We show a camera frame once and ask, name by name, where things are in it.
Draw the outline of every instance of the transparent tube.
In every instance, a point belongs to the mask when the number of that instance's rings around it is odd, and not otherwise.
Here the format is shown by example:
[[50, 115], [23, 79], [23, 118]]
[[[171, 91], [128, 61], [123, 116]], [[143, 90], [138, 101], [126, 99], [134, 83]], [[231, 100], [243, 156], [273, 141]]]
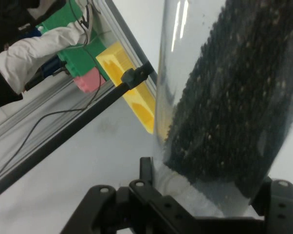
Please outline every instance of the transparent tube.
[[157, 189], [243, 214], [293, 123], [293, 0], [166, 0], [157, 90]]

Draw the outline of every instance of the black plastic bracket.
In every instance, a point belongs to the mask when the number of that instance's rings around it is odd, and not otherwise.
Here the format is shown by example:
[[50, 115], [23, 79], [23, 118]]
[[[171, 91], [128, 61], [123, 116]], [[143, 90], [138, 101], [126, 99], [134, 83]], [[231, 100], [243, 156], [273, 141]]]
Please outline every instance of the black plastic bracket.
[[293, 185], [284, 180], [271, 183], [271, 199], [266, 216], [268, 234], [293, 234]]
[[62, 234], [293, 234], [293, 185], [267, 179], [253, 206], [265, 219], [195, 218], [171, 196], [150, 183], [151, 158], [141, 158], [140, 178], [128, 187], [92, 187]]
[[153, 71], [154, 69], [151, 66], [151, 63], [148, 61], [146, 64], [142, 65], [136, 70], [131, 68], [126, 71], [122, 76], [122, 82], [127, 84], [129, 89], [133, 89], [145, 81]]
[[147, 181], [150, 185], [153, 185], [153, 167], [152, 159], [150, 157], [140, 158], [140, 176], [141, 180]]

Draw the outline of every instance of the black rod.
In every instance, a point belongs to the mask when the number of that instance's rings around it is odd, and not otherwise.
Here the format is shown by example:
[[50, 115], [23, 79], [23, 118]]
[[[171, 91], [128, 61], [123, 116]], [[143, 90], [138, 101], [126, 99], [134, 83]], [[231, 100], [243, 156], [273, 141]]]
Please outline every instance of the black rod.
[[12, 171], [0, 179], [0, 195], [26, 173], [28, 173], [32, 168], [38, 165], [42, 160], [44, 160], [49, 154], [60, 147], [64, 142], [70, 139], [74, 134], [85, 127], [114, 102], [116, 102], [128, 90], [129, 86], [125, 83], [117, 86], [95, 105], [87, 109], [79, 118], [75, 119], [58, 134], [53, 136], [46, 144], [20, 163], [20, 165], [12, 169]]

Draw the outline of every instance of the black granules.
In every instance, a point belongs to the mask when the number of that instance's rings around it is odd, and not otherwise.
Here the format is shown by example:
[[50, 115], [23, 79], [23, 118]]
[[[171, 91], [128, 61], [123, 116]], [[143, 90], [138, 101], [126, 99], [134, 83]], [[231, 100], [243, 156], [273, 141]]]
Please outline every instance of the black granules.
[[292, 122], [293, 0], [228, 0], [176, 106], [165, 164], [252, 197]]

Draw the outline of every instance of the black cable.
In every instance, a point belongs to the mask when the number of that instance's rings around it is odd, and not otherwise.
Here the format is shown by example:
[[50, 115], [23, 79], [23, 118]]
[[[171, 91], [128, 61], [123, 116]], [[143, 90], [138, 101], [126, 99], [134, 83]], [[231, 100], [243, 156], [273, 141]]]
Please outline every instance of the black cable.
[[88, 41], [89, 41], [89, 38], [88, 38], [88, 35], [87, 35], [87, 31], [86, 29], [82, 26], [81, 22], [79, 22], [74, 10], [73, 10], [73, 7], [72, 7], [72, 3], [71, 3], [71, 0], [69, 0], [69, 5], [70, 5], [70, 8], [71, 8], [71, 11], [72, 11], [72, 14], [74, 16], [74, 18], [76, 19], [76, 21], [78, 22], [78, 24], [81, 26], [81, 28], [84, 30], [85, 32], [85, 35], [86, 35], [86, 41], [84, 43], [84, 46], [83, 46], [83, 49], [85, 50], [85, 52], [92, 58], [93, 62], [95, 63], [95, 66], [97, 67], [98, 69], [98, 72], [99, 72], [99, 88], [97, 89], [96, 93], [93, 95], [93, 97], [91, 98], [90, 102], [84, 107], [84, 108], [80, 108], [80, 109], [72, 109], [72, 110], [65, 110], [65, 111], [57, 111], [57, 112], [52, 112], [52, 113], [49, 113], [49, 114], [46, 114], [44, 115], [43, 117], [41, 117], [37, 122], [36, 124], [33, 126], [33, 128], [30, 130], [29, 134], [26, 136], [25, 140], [22, 142], [21, 146], [18, 148], [18, 150], [15, 152], [15, 154], [2, 166], [2, 168], [0, 169], [0, 175], [1, 173], [5, 170], [5, 168], [8, 166], [8, 164], [18, 155], [18, 153], [21, 151], [21, 149], [23, 148], [23, 146], [25, 145], [25, 143], [27, 142], [27, 140], [29, 139], [30, 135], [32, 134], [32, 132], [35, 130], [35, 128], [38, 126], [38, 124], [43, 120], [45, 119], [46, 117], [48, 116], [51, 116], [51, 115], [56, 115], [56, 114], [61, 114], [61, 113], [69, 113], [69, 112], [75, 112], [75, 111], [80, 111], [80, 112], [83, 112], [85, 111], [90, 105], [91, 103], [93, 102], [93, 100], [96, 98], [96, 96], [98, 95], [99, 91], [100, 91], [100, 88], [101, 88], [101, 78], [103, 77], [102, 74], [100, 73], [99, 71], [99, 66], [98, 66], [98, 63], [97, 61], [94, 59], [94, 57], [92, 56], [92, 54], [85, 48], [85, 46], [88, 44]]

